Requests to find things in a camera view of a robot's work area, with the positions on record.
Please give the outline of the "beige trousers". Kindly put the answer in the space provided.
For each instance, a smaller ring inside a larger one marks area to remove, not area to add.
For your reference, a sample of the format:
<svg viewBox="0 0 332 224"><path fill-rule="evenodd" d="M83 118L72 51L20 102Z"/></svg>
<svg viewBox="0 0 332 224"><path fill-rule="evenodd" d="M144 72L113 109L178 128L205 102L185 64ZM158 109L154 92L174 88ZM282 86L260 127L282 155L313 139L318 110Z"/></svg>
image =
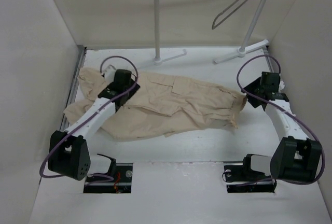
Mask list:
<svg viewBox="0 0 332 224"><path fill-rule="evenodd" d="M138 91L101 126L116 140L203 130L215 120L236 126L246 104L237 91L184 76L140 72L138 84Z"/></svg>

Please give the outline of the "grey wire hanger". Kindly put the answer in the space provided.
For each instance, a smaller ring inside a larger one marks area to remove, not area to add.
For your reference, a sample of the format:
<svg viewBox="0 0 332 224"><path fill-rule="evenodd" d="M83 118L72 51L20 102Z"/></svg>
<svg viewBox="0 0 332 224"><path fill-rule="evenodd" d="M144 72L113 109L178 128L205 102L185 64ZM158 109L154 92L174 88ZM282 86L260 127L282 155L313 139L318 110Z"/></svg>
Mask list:
<svg viewBox="0 0 332 224"><path fill-rule="evenodd" d="M245 5L249 0L234 0L221 12L219 12L212 21L211 30L215 30L217 27L222 25L226 20L228 20L236 11L238 11L243 5Z"/></svg>

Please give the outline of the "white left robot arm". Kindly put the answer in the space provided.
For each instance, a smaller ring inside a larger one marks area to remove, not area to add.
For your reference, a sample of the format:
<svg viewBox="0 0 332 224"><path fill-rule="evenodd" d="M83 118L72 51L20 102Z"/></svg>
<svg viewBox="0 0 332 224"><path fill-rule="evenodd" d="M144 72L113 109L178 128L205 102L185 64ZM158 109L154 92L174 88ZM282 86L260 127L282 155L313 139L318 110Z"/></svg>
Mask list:
<svg viewBox="0 0 332 224"><path fill-rule="evenodd" d="M88 111L64 131L51 135L49 153L39 169L43 178L80 181L88 175L91 159L87 140L140 88L137 76L126 69L109 72L105 78L110 79L109 84Z"/></svg>

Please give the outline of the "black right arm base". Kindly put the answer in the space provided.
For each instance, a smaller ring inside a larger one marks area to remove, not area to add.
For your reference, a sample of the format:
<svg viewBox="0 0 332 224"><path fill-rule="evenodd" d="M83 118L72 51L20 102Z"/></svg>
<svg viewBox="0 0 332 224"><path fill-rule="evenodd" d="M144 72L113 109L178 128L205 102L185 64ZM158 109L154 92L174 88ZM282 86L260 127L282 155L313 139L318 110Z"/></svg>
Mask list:
<svg viewBox="0 0 332 224"><path fill-rule="evenodd" d="M260 162L270 161L262 155L247 154L242 161L224 162L222 180L228 193L274 193L277 182L269 170L255 167Z"/></svg>

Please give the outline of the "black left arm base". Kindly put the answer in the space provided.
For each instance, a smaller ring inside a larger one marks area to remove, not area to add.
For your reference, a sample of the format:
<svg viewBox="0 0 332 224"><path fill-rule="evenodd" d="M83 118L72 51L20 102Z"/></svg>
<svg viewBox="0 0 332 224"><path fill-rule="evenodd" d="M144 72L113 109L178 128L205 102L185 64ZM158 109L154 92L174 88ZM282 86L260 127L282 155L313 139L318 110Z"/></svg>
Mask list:
<svg viewBox="0 0 332 224"><path fill-rule="evenodd" d="M91 157L83 193L131 193L132 179L132 163L118 163L115 158L99 153Z"/></svg>

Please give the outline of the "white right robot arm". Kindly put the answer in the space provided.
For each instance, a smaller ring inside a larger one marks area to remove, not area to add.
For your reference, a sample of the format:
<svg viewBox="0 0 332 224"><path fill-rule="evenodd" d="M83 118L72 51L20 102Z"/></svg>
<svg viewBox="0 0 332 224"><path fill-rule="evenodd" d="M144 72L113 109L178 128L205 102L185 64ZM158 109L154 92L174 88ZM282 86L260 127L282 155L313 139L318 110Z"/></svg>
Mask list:
<svg viewBox="0 0 332 224"><path fill-rule="evenodd" d="M315 182L322 158L322 145L310 139L291 112L287 95L279 91L278 73L262 72L261 76L241 91L254 107L261 107L270 118L280 140L269 162L269 174L274 179L307 185Z"/></svg>

